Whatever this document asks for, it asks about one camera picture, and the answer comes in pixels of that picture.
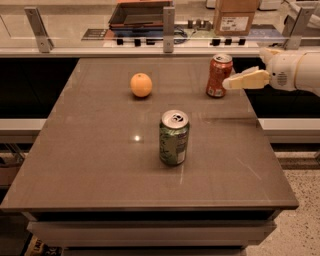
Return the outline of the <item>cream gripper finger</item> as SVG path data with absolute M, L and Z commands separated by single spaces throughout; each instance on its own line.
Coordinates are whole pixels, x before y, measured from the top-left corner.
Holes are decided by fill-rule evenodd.
M 222 85 L 226 90 L 262 89 L 269 83 L 269 80 L 270 74 L 255 66 L 224 79 Z
M 281 53 L 281 50 L 272 48 L 261 48 L 259 51 L 260 58 L 265 65 L 267 65 L 269 61 L 279 53 Z

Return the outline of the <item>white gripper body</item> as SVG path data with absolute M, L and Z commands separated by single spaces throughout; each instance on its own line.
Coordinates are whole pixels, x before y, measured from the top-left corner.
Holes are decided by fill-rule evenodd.
M 275 54 L 266 64 L 266 70 L 270 74 L 269 84 L 274 89 L 294 91 L 297 67 L 302 57 L 303 53 L 298 51 L 283 51 Z

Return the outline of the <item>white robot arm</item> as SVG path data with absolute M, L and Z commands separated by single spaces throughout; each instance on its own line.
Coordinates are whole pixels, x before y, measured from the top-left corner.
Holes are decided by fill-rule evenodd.
M 264 69 L 248 68 L 223 80 L 226 90 L 262 89 L 266 85 L 283 91 L 302 90 L 320 96 L 320 52 L 263 48 Z

